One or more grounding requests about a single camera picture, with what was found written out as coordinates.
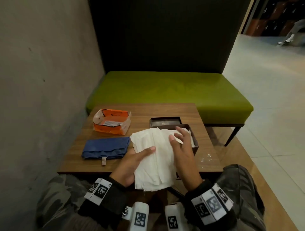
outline gray wall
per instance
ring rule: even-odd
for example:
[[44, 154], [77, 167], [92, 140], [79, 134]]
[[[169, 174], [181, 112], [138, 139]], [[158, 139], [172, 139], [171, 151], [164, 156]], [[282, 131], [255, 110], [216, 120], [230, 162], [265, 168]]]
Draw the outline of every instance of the gray wall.
[[0, 1], [1, 230], [32, 230], [103, 75], [86, 0]]

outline bench leg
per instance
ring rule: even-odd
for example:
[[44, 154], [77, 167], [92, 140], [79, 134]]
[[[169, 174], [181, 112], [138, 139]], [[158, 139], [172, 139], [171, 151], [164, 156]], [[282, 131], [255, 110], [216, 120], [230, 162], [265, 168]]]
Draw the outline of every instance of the bench leg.
[[226, 144], [224, 145], [225, 147], [228, 146], [228, 144], [231, 142], [231, 140], [234, 138], [234, 136], [238, 133], [238, 131], [241, 129], [241, 127], [235, 127], [232, 134], [230, 135], [228, 141], [226, 142]]

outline person's left hand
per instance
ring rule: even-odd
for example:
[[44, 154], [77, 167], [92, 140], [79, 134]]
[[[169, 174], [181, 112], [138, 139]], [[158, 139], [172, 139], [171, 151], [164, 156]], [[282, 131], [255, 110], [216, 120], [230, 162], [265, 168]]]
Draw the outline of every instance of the person's left hand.
[[141, 160], [146, 156], [153, 154], [155, 151], [155, 146], [144, 149], [138, 153], [135, 153], [133, 148], [130, 149], [117, 168], [110, 174], [110, 177], [125, 187], [130, 186], [135, 181], [135, 170], [139, 166]]

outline folded paper tissue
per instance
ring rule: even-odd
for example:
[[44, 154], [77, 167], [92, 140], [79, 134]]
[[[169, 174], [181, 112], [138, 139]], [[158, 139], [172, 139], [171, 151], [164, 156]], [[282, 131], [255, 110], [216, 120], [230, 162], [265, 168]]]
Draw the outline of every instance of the folded paper tissue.
[[173, 185], [176, 179], [176, 168], [168, 136], [175, 132], [180, 134], [177, 130], [150, 128], [130, 136], [136, 153], [151, 146], [156, 147], [155, 153], [144, 158], [136, 169], [135, 189], [157, 191]]

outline person's right hand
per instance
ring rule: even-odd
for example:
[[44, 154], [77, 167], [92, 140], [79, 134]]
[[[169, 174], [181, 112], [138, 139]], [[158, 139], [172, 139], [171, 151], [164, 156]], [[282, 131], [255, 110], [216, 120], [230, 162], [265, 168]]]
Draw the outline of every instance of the person's right hand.
[[178, 133], [175, 133], [174, 135], [180, 139], [183, 144], [181, 145], [178, 141], [176, 141], [173, 135], [170, 135], [168, 139], [173, 147], [174, 160], [178, 175], [181, 178], [185, 188], [188, 191], [192, 191], [202, 183], [202, 179], [195, 162], [190, 134], [178, 126], [176, 126], [176, 129], [182, 135]]

